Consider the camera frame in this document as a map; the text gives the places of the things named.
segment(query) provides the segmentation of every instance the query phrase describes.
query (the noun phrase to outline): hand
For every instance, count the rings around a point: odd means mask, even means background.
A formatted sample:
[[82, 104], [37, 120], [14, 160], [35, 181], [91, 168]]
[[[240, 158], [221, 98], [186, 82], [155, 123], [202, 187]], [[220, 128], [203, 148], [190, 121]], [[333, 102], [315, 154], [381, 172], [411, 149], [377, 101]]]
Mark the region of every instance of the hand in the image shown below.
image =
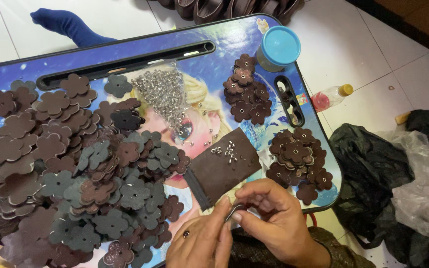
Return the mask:
[[231, 218], [263, 242], [282, 262], [295, 267], [329, 267], [330, 255], [310, 236], [299, 200], [271, 179], [258, 179], [236, 191], [238, 203], [255, 207], [261, 219], [238, 210]]
[[[231, 225], [224, 223], [231, 209], [224, 196], [211, 215], [185, 222], [176, 232], [166, 253], [168, 268], [225, 268], [228, 267], [233, 237]], [[189, 231], [185, 238], [183, 233]]]

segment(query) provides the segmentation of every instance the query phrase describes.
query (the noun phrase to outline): brown leather pieces pile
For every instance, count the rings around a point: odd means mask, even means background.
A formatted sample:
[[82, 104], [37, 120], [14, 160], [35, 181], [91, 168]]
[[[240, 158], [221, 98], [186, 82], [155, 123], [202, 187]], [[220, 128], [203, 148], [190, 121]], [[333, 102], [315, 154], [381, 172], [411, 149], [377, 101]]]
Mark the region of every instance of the brown leather pieces pile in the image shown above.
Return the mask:
[[87, 77], [71, 74], [39, 100], [33, 82], [13, 84], [0, 91], [1, 256], [17, 267], [74, 267], [118, 240], [129, 245], [123, 260], [110, 252], [99, 267], [149, 262], [150, 247], [172, 237], [165, 220], [184, 208], [162, 182], [191, 159], [160, 133], [135, 131], [145, 122], [135, 98], [88, 110], [97, 95]]
[[322, 191], [332, 187], [332, 174], [323, 168], [327, 152], [310, 129], [297, 127], [294, 133], [278, 132], [269, 151], [276, 156], [276, 162], [271, 164], [266, 176], [284, 188], [299, 185], [296, 197], [305, 205], [317, 199], [316, 189]]
[[255, 65], [254, 57], [242, 54], [235, 61], [234, 74], [223, 82], [224, 96], [236, 122], [250, 119], [254, 125], [262, 125], [265, 117], [271, 115], [272, 101], [266, 86], [253, 79]]
[[254, 13], [277, 17], [287, 25], [300, 0], [158, 0], [167, 9], [175, 9], [182, 19], [203, 24]]

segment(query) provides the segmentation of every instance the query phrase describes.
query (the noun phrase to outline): white tile floor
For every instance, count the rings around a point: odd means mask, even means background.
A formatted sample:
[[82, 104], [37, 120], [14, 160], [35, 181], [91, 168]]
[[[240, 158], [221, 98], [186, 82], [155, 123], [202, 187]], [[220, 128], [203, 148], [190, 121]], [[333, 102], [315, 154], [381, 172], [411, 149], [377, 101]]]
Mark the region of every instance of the white tile floor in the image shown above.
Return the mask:
[[[29, 13], [41, 7], [70, 10], [96, 33], [116, 39], [194, 25], [153, 1], [0, 0], [0, 62], [75, 47], [67, 37], [32, 23]], [[345, 83], [355, 89], [342, 104], [319, 113], [327, 136], [342, 123], [372, 132], [395, 130], [396, 115], [429, 109], [429, 49], [383, 22], [344, 0], [309, 0], [289, 27], [301, 40], [297, 62], [310, 93]], [[401, 267], [384, 247], [363, 250], [331, 209], [316, 217], [319, 226], [378, 267]]]

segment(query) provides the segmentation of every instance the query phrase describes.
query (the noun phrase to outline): plastic bottle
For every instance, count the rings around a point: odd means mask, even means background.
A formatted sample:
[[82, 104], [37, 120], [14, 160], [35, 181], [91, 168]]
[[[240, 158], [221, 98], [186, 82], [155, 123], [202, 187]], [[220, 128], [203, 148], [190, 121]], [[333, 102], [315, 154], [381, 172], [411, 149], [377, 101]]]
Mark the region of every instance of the plastic bottle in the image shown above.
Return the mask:
[[324, 91], [317, 92], [310, 99], [316, 109], [316, 112], [322, 112], [329, 107], [336, 106], [341, 103], [345, 97], [354, 92], [354, 88], [350, 84], [343, 86], [333, 86]]

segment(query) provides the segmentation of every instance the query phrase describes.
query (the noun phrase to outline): clear plastic bag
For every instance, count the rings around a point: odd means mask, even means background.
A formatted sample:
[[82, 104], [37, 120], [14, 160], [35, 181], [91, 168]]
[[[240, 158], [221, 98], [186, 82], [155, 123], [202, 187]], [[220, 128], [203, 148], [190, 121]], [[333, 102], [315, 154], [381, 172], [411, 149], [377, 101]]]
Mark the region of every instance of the clear plastic bag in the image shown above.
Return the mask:
[[422, 235], [429, 236], [429, 143], [425, 134], [412, 132], [381, 132], [378, 135], [405, 150], [415, 180], [394, 188], [393, 198], [397, 222]]

